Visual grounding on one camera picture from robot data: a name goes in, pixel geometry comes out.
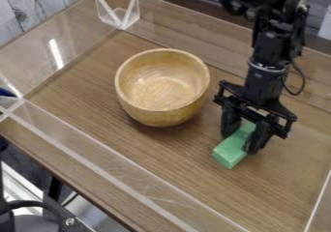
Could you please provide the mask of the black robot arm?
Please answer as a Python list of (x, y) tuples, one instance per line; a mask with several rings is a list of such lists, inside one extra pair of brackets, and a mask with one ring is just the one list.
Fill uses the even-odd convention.
[(297, 58), (303, 54), (309, 0), (219, 0), (232, 15), (255, 12), (252, 48), (248, 73), (242, 85), (220, 82), (215, 102), (223, 107), (222, 133), (235, 134), (243, 120), (255, 124), (243, 150), (254, 155), (274, 136), (289, 136), (298, 116), (280, 102), (289, 91), (291, 70), (299, 68)]

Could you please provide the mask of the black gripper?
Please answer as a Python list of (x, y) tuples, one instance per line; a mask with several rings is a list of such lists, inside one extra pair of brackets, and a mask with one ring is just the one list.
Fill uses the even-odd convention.
[(271, 66), (250, 59), (244, 84), (238, 85), (227, 80), (219, 82), (220, 90), (213, 101), (223, 107), (223, 136), (230, 137), (235, 133), (242, 119), (256, 125), (244, 144), (248, 155), (266, 147), (272, 135), (286, 138), (293, 123), (298, 121), (298, 116), (279, 100), (289, 71), (289, 62)]

